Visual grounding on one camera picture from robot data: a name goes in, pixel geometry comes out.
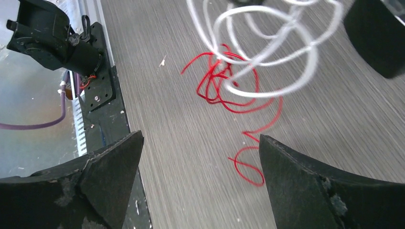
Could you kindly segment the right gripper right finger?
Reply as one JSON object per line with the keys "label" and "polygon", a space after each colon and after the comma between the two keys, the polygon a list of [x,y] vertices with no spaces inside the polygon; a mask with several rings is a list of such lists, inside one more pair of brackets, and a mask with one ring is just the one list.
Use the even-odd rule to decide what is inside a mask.
{"label": "right gripper right finger", "polygon": [[402,229],[405,186],[363,177],[261,135],[259,155],[279,229]]}

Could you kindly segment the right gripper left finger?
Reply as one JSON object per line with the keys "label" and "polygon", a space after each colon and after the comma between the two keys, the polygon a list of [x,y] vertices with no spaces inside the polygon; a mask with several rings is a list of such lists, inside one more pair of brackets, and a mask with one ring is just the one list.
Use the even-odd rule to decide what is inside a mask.
{"label": "right gripper left finger", "polygon": [[141,131],[28,177],[0,181],[3,229],[120,229],[144,145]]}

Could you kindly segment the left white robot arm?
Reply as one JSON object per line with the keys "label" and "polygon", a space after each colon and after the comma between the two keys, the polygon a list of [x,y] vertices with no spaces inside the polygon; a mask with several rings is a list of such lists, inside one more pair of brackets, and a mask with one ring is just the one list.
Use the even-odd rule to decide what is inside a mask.
{"label": "left white robot arm", "polygon": [[82,15],[83,33],[76,33],[67,14],[46,0],[16,0],[16,16],[1,13],[10,32],[8,50],[30,56],[49,70],[65,68],[83,76],[96,73],[105,64],[101,24]]}

